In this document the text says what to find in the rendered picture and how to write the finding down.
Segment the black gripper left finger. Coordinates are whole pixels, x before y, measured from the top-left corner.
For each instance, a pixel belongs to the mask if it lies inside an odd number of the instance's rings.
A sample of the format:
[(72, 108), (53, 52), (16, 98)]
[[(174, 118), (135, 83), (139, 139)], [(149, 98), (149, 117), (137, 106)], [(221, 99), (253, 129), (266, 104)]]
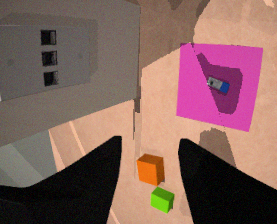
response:
[(40, 183), (0, 185), (0, 224), (107, 224), (121, 153), (113, 136)]

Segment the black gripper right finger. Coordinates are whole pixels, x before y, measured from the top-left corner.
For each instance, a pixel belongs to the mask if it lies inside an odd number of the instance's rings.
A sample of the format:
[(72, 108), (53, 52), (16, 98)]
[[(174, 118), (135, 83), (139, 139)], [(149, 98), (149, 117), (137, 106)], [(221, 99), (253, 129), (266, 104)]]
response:
[(193, 224), (277, 224), (277, 189), (183, 137), (181, 179)]

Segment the magenta square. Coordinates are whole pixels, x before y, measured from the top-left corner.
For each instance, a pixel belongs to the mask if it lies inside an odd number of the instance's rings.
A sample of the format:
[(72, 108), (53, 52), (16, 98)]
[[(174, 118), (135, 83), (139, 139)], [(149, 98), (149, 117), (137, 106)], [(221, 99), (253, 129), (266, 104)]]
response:
[[(258, 93), (262, 47), (181, 43), (177, 116), (248, 132)], [(207, 85), (209, 76), (230, 84)]]

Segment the dark grey panel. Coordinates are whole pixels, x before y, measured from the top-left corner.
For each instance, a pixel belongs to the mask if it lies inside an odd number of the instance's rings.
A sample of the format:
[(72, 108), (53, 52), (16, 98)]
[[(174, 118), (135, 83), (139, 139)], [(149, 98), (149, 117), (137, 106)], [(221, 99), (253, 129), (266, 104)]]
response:
[(141, 6), (0, 0), (0, 147), (137, 97)]

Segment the brown block with orange top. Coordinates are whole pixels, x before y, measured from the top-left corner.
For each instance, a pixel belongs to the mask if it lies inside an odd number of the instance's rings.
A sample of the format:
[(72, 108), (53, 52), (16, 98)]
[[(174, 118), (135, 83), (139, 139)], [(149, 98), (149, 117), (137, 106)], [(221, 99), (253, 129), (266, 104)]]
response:
[(145, 153), (137, 160), (139, 181), (146, 184), (158, 185), (165, 179), (163, 157)]

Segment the green block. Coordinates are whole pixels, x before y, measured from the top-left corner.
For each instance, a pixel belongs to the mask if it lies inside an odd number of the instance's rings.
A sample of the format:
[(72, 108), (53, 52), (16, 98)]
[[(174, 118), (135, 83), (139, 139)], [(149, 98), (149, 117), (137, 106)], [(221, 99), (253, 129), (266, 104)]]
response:
[(150, 206), (154, 206), (154, 208), (162, 210), (162, 212), (169, 213), (173, 205), (174, 193), (171, 193), (170, 190), (165, 190), (157, 186), (150, 193)]

